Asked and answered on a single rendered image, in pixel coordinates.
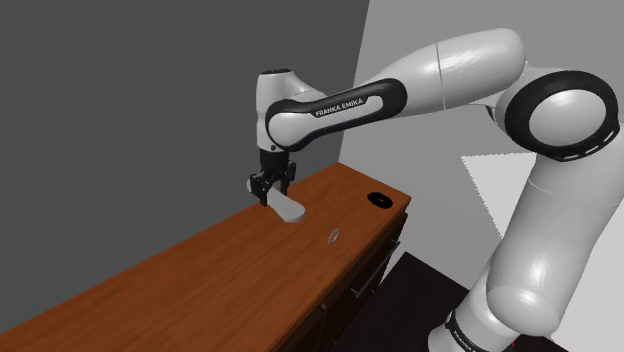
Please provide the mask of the brown wooden chest of drawers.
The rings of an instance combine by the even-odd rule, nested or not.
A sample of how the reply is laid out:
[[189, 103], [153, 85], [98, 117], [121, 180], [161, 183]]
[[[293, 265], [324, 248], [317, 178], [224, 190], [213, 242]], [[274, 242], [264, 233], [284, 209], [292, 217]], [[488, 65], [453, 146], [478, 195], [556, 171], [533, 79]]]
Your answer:
[[301, 221], [253, 205], [0, 334], [0, 352], [328, 352], [379, 285], [410, 198], [339, 163], [289, 195]]

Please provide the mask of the grey oblong remote control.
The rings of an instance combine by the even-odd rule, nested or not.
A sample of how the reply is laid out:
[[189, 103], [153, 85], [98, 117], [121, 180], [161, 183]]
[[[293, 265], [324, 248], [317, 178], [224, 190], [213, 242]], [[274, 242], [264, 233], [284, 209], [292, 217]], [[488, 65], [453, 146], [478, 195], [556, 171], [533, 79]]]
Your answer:
[[297, 223], [301, 221], [305, 214], [305, 207], [288, 196], [283, 195], [280, 190], [272, 184], [268, 192], [268, 205], [284, 222]]

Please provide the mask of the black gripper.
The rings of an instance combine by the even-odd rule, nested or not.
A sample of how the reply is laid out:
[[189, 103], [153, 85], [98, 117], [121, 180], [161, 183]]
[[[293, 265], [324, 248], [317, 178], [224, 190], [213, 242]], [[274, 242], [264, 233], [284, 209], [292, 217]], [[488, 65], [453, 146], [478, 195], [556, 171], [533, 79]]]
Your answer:
[[251, 174], [248, 178], [248, 190], [260, 202], [263, 207], [268, 205], [268, 192], [271, 183], [266, 180], [266, 174], [280, 173], [280, 192], [287, 196], [288, 188], [295, 179], [296, 163], [289, 161], [289, 153], [286, 151], [259, 150], [261, 172]]

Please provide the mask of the dark robot stand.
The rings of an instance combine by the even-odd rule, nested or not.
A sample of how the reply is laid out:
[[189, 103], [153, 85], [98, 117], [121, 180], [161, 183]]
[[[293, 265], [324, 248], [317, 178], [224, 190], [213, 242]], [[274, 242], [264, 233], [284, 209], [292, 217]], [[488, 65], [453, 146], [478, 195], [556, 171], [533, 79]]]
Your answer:
[[467, 293], [404, 253], [328, 352], [429, 352], [430, 331]]

